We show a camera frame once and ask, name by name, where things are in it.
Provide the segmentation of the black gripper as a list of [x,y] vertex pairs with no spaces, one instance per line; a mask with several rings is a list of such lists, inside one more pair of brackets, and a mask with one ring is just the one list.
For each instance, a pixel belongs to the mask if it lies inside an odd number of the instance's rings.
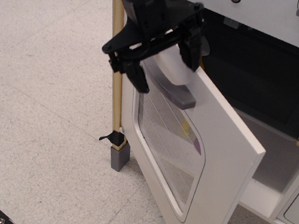
[[102,51],[115,72],[126,73],[135,89],[149,93],[140,61],[178,45],[185,65],[200,66],[203,5],[187,0],[122,0],[127,15],[124,28]]

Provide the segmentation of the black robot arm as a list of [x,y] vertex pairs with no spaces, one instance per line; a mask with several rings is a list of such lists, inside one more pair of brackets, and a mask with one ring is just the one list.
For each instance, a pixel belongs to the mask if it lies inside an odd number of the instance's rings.
[[192,71],[200,65],[203,5],[184,0],[122,0],[127,23],[102,51],[113,71],[126,74],[141,93],[149,88],[140,62],[174,45]]

